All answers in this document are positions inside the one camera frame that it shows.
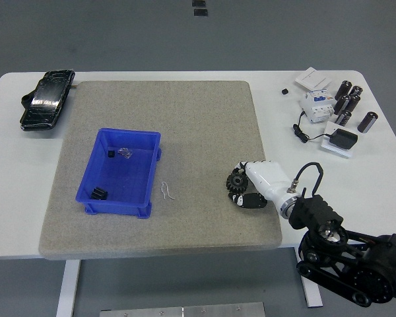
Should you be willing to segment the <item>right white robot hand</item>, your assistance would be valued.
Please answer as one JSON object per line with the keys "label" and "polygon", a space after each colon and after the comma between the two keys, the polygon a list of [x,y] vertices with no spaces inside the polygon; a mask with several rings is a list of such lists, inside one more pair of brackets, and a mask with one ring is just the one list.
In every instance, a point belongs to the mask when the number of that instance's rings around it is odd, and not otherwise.
{"label": "right white robot hand", "polygon": [[244,209],[261,209],[269,201],[278,213],[287,217],[300,194],[279,163],[271,161],[239,162],[227,177],[228,197]]}

